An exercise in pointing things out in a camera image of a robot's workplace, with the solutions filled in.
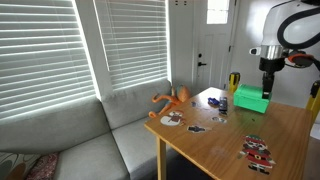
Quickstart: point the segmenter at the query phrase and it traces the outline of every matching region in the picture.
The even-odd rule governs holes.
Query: door window
[[[207,24],[227,24],[230,0],[208,0]]]

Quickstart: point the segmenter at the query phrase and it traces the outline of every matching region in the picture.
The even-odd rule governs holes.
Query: dark floor
[[[304,167],[304,180],[320,179],[320,140],[310,137],[306,164]]]
[[[167,166],[168,180],[209,180],[201,171],[187,159],[179,155]],[[303,180],[320,180],[320,140],[310,137]]]

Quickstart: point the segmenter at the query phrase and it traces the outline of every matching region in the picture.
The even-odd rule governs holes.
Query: door handle
[[[198,62],[198,66],[205,66],[207,63]]]

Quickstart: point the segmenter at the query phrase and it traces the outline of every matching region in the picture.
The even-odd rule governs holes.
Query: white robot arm
[[[293,0],[271,8],[264,24],[261,48],[250,50],[250,54],[260,55],[259,69],[265,71],[262,98],[269,98],[274,73],[283,69],[285,58],[296,63],[297,67],[314,63],[320,71],[319,61],[301,51],[319,41],[319,6]]]

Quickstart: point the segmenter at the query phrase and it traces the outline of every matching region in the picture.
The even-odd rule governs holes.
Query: white window blind
[[[0,120],[94,95],[72,0],[0,0]]]
[[[95,0],[114,90],[167,78],[165,0]]]

